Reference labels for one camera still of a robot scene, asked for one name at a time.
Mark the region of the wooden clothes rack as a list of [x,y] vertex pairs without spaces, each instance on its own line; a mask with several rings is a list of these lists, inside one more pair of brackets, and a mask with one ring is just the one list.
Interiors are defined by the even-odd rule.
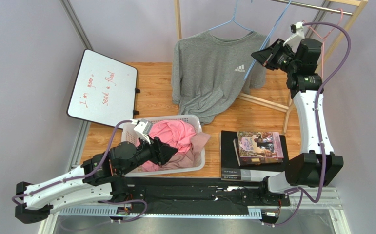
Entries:
[[[271,0],[273,2],[278,2],[278,3],[283,3],[287,4],[288,0]],[[175,22],[176,22],[176,29],[177,29],[177,39],[180,40],[182,39],[182,30],[181,30],[181,16],[180,16],[180,2],[179,0],[174,0],[174,9],[175,9]],[[297,1],[292,1],[290,5],[292,6],[297,6],[297,7],[302,7],[302,8],[307,8],[307,9],[313,9],[317,10],[317,13],[314,17],[315,22],[321,22],[323,21],[325,14],[326,13],[331,13],[331,14],[340,14],[340,15],[347,15],[349,18],[344,24],[343,28],[345,30],[349,30],[356,19],[359,17],[361,12],[364,10],[364,8],[368,4],[368,0],[323,0],[322,4],[320,6],[316,5],[310,5],[307,3],[301,3]],[[332,9],[331,5],[333,3],[339,3],[339,4],[344,4],[344,5],[349,5],[354,7],[353,12],[345,12],[341,9]],[[326,52],[326,55],[324,55],[324,61],[327,61],[329,57],[331,56],[332,52],[336,49],[337,45],[341,42],[343,39],[343,33],[342,35],[338,35],[334,41],[332,42],[332,45],[329,47],[329,49]],[[287,105],[282,105],[278,104],[272,101],[264,100],[259,97],[254,97],[252,95],[240,93],[238,96],[238,99],[244,100],[250,103],[254,103],[257,105],[261,105],[276,111],[280,111],[282,113],[285,113],[284,116],[284,121],[283,121],[283,127],[282,127],[282,132],[285,134],[287,132],[288,124],[289,124],[289,119],[290,119],[290,114],[294,108],[294,103],[293,100],[289,97],[287,101]]]

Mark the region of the bright pink t shirt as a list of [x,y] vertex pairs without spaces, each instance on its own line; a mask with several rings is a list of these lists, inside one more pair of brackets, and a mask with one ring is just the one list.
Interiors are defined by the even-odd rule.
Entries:
[[[178,148],[178,152],[186,152],[189,148],[190,138],[196,135],[194,127],[182,120],[164,120],[153,125],[149,136],[159,137],[163,143]],[[164,165],[156,165],[151,161],[142,164],[144,172],[159,171]]]

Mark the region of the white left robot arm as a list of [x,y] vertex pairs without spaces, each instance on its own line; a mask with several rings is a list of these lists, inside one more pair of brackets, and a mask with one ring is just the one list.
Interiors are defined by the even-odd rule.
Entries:
[[16,185],[15,218],[24,224],[45,220],[50,214],[88,202],[123,203],[130,192],[125,175],[149,161],[167,163],[178,149],[158,137],[139,146],[125,141],[85,161],[82,165],[52,180]]

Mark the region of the dark paperback book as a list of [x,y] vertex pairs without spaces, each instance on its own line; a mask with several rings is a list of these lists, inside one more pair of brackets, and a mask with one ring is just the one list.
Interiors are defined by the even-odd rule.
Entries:
[[269,165],[269,164],[280,164],[283,162],[282,158],[272,158],[272,157],[241,157],[239,154],[239,143],[238,139],[233,140],[233,145],[236,151],[237,162],[240,167],[250,167],[257,165]]

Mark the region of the whiteboard with red writing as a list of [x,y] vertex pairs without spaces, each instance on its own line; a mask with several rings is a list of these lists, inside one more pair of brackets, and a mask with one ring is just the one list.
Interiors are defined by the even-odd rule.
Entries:
[[138,115],[138,70],[90,49],[83,51],[67,107],[67,115],[116,126]]

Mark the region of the aluminium frame rail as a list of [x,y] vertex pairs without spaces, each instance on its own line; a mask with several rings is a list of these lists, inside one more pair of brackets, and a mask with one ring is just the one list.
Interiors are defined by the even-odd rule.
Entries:
[[105,216],[109,222],[147,217],[238,218],[276,228],[289,227],[304,211],[315,218],[326,210],[330,217],[326,225],[332,226],[338,234],[350,233],[337,190],[332,187],[323,188],[319,202],[314,203],[310,196],[317,194],[316,188],[281,194],[264,191],[260,182],[217,178],[130,177],[127,181],[128,194],[122,202],[98,198],[63,207],[43,221],[39,232],[51,234],[61,215]]

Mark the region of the white plastic laundry basket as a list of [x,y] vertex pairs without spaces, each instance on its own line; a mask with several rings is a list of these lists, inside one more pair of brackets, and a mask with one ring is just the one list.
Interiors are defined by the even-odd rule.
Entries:
[[[200,121],[197,116],[195,115],[174,115],[174,116],[163,116],[163,117],[148,117],[147,120],[149,120],[152,123],[157,123],[160,120],[182,120],[186,123],[191,124],[196,133],[202,132],[202,127],[200,125]],[[138,136],[136,132],[134,131],[134,125],[131,124],[125,124],[123,126],[123,133],[121,136],[122,141],[129,141],[131,143],[138,143]],[[184,172],[191,172],[191,171],[198,171],[202,169],[205,165],[205,149],[202,149],[199,153],[199,156],[194,157],[194,163],[193,166],[188,167],[187,169],[181,168],[181,169],[170,169],[165,170],[165,172],[162,171],[156,171],[156,172],[144,172],[142,170],[142,167],[139,166],[138,168],[134,169],[132,172],[128,174],[128,176],[157,176],[161,174],[166,173],[184,173]]]

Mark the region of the dusty pink t shirt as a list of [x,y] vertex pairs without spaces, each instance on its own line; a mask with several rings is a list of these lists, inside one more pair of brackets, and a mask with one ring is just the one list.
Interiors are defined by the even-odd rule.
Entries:
[[177,152],[172,156],[170,161],[160,167],[160,171],[185,169],[194,167],[195,159],[200,157],[201,151],[210,140],[211,136],[201,132],[190,138],[189,148],[186,152]]

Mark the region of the grey adidas t shirt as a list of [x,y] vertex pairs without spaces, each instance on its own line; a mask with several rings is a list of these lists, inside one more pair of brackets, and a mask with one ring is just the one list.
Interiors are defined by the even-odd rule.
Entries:
[[224,39],[209,31],[179,40],[172,63],[172,101],[178,114],[195,115],[210,124],[227,110],[240,93],[262,88],[265,68],[252,65],[251,54],[266,36],[250,32],[239,39]]

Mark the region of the colourful illustrated book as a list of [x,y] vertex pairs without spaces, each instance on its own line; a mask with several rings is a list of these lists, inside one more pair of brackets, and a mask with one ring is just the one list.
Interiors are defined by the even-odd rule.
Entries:
[[279,132],[238,131],[240,157],[284,158]]

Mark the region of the black clip file binder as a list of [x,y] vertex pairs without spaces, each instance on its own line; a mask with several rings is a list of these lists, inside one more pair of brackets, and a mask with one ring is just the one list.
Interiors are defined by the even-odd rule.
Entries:
[[237,139],[236,132],[221,131],[220,140],[220,161],[222,180],[242,180],[261,182],[267,176],[275,176],[284,172],[289,163],[286,137],[280,136],[281,146],[285,158],[281,163],[255,165],[240,167],[237,160],[234,140]]

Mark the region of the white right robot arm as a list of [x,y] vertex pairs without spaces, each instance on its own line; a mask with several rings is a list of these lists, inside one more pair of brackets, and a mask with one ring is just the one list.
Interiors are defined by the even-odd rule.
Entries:
[[322,188],[343,168],[343,157],[335,154],[324,122],[323,81],[316,73],[321,52],[322,43],[315,39],[302,39],[295,52],[277,39],[268,48],[251,54],[266,69],[280,69],[287,74],[287,88],[300,124],[300,154],[289,160],[284,172],[265,178],[271,193],[297,186]]

